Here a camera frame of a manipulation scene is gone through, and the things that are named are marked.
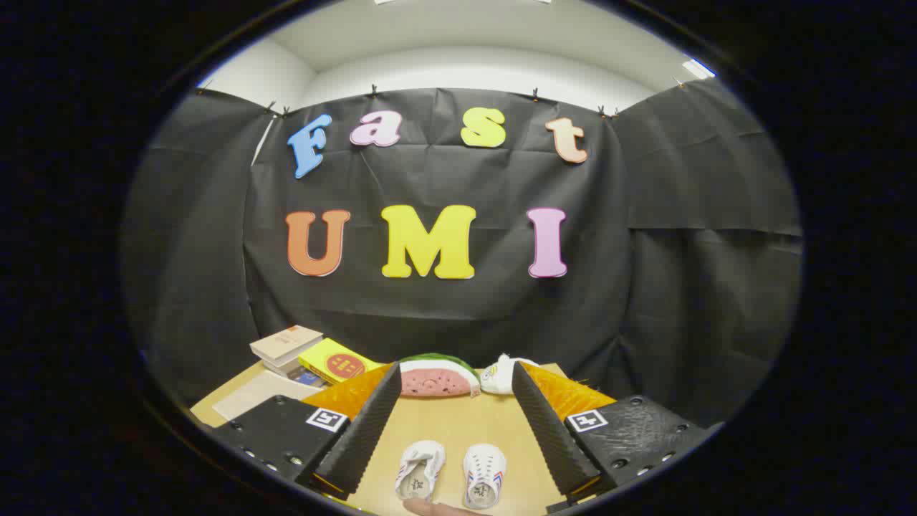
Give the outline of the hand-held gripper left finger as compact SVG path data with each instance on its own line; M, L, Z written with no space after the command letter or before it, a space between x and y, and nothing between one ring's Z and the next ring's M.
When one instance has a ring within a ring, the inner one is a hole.
M213 437L272 476L346 500L360 486L400 392L394 362L308 398L269 396L213 429Z

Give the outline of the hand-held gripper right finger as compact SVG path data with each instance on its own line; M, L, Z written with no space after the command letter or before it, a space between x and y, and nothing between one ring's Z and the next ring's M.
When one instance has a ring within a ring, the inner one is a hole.
M641 394L613 399L543 367L515 363L513 394L564 502L549 513L622 489L671 466L710 429Z

